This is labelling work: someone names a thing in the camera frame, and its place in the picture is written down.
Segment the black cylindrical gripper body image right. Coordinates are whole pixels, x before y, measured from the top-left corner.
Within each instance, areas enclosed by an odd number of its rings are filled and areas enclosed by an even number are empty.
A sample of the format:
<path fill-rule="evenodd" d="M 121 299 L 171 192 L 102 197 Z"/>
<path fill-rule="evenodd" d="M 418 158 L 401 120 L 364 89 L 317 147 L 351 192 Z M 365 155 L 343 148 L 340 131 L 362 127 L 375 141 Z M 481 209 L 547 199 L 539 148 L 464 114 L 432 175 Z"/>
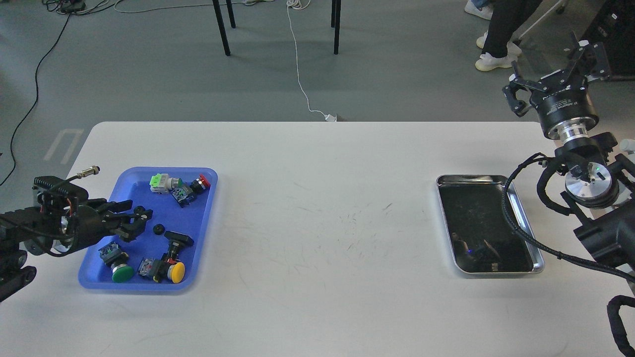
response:
<path fill-rule="evenodd" d="M 560 139 L 558 127 L 573 120 L 586 130 L 599 123 L 599 116 L 587 92 L 588 83 L 559 84 L 548 91 L 531 90 L 530 104 L 537 111 L 543 136 Z"/>

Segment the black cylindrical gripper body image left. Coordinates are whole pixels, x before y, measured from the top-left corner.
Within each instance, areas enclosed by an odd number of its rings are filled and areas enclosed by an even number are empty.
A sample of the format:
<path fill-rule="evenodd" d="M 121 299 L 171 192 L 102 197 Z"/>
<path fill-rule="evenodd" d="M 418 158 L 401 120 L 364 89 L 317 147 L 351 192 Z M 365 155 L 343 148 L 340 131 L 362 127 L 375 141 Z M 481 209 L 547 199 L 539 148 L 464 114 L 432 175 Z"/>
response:
<path fill-rule="evenodd" d="M 107 203 L 104 198 L 89 199 L 80 205 L 77 214 L 70 220 L 68 235 L 71 238 L 60 242 L 60 251 L 79 251 L 97 244 L 103 237 L 112 234 L 106 228 L 101 213 L 97 209 Z"/>

